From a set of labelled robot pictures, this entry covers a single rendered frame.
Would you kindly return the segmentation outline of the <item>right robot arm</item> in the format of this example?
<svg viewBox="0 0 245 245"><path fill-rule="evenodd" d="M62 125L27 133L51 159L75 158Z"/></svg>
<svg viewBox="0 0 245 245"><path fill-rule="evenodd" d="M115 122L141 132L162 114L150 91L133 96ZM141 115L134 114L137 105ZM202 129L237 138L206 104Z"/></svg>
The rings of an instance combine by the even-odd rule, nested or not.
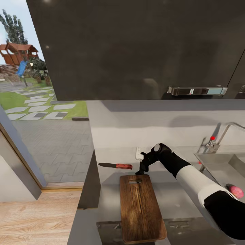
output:
<svg viewBox="0 0 245 245"><path fill-rule="evenodd" d="M163 143L155 145L148 154L140 151L141 147L137 146L135 159L140 159L140 170L135 175L144 175L149 165L160 161L214 229L225 232L235 245L245 245L245 203Z"/></svg>

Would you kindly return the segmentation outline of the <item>vidalia onion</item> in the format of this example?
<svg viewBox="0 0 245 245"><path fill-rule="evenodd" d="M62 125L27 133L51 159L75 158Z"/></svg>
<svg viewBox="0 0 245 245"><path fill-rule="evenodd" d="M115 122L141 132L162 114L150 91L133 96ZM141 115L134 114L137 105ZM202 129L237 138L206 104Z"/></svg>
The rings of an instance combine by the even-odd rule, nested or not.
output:
<svg viewBox="0 0 245 245"><path fill-rule="evenodd" d="M236 186L230 186L229 192L231 192L236 198L242 198L244 196L243 191Z"/></svg>

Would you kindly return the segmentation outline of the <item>cutting board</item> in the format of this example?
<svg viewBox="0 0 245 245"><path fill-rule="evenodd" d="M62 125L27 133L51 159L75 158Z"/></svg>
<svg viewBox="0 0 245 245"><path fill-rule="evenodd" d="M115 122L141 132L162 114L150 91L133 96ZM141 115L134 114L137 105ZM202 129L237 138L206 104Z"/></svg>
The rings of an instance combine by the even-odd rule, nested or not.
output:
<svg viewBox="0 0 245 245"><path fill-rule="evenodd" d="M120 176L122 238L125 243L163 240L166 227L149 175ZM141 180L142 183L129 183Z"/></svg>

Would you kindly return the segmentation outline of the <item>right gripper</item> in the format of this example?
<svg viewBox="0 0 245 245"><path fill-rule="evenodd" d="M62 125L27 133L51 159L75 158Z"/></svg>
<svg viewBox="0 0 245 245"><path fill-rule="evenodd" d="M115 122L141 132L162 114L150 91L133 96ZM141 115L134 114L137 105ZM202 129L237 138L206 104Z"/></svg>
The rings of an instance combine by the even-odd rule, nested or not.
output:
<svg viewBox="0 0 245 245"><path fill-rule="evenodd" d="M144 175L144 172L149 171L149 165L153 164L148 158L148 154L142 152L142 155L144 155L144 159L140 162L140 170L135 173L135 175Z"/></svg>

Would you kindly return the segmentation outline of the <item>parer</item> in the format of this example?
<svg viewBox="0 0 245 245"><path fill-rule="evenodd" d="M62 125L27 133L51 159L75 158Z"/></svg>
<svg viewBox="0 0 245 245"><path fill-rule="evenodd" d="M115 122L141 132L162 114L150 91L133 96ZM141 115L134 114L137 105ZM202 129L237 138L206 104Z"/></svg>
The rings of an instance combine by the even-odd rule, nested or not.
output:
<svg viewBox="0 0 245 245"><path fill-rule="evenodd" d="M103 166L114 166L114 167L121 167L121 168L132 168L131 164L111 164L111 163L99 163Z"/></svg>

